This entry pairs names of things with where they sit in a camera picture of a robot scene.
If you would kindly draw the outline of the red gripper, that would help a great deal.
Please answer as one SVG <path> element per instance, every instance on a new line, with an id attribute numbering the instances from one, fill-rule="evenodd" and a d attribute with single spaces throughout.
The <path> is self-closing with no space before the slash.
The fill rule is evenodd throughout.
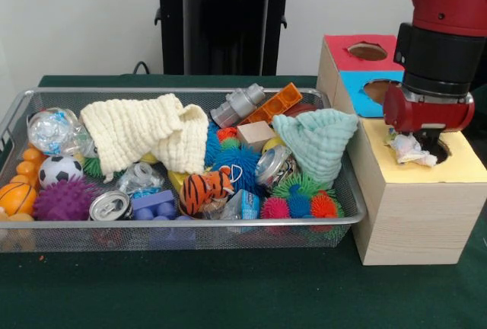
<path id="1" fill-rule="evenodd" d="M 473 118 L 473 96 L 433 97 L 416 94 L 402 85 L 391 85 L 384 96 L 384 121 L 397 132 L 413 133 L 419 142 L 437 145 L 442 132 L 463 130 Z"/>

